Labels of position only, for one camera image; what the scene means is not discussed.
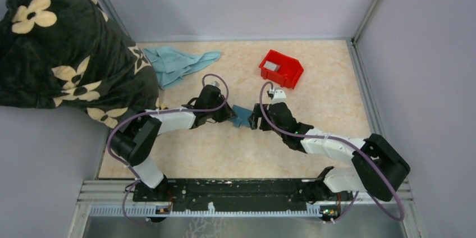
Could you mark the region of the teal card holder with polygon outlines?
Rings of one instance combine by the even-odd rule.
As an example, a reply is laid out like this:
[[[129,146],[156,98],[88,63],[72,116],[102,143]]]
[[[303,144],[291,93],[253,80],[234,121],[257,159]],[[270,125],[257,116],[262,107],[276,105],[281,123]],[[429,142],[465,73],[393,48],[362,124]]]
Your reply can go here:
[[[253,111],[237,105],[232,106],[232,110],[235,113],[234,117],[228,119],[235,127],[248,127],[250,128],[249,117],[253,114]]]

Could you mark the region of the red plastic bin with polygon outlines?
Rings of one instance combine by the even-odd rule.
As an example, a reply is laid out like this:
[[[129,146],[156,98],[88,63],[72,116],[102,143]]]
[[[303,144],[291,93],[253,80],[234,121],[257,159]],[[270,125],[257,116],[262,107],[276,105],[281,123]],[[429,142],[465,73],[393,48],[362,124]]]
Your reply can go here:
[[[277,72],[263,68],[265,61],[271,61],[280,65]],[[295,89],[299,79],[304,73],[300,61],[275,50],[269,50],[259,65],[260,75],[263,79],[272,81],[281,87]]]

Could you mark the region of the light blue cloth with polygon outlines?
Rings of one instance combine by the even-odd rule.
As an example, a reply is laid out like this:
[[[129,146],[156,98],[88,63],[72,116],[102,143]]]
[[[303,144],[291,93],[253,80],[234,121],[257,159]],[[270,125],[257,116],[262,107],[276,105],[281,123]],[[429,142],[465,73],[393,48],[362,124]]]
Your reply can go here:
[[[150,60],[162,90],[176,86],[183,81],[184,76],[203,70],[222,55],[220,51],[185,53],[169,45],[145,48],[143,52]]]

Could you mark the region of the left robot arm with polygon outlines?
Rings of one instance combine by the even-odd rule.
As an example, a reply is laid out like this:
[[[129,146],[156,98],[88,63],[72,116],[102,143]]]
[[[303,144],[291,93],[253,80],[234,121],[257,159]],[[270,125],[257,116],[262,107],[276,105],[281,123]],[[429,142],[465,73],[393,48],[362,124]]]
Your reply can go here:
[[[167,177],[151,159],[150,153],[158,135],[176,130],[195,129],[206,122],[225,122],[236,113],[219,87],[205,85],[199,96],[173,109],[132,109],[111,132],[107,149],[123,161],[144,184],[146,193],[155,201],[168,194]]]

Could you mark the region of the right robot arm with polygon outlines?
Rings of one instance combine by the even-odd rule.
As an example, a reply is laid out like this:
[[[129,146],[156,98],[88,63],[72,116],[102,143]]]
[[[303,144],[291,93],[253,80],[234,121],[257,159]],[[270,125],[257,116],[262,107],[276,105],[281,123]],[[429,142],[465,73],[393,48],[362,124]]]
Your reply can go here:
[[[316,184],[317,195],[332,199],[341,191],[365,191],[389,202],[393,195],[381,178],[397,190],[410,173],[410,166],[380,134],[367,138],[344,138],[323,132],[292,116],[286,103],[254,105],[249,117],[251,129],[274,131],[288,148],[305,154],[320,154],[349,164],[331,167],[321,173]]]

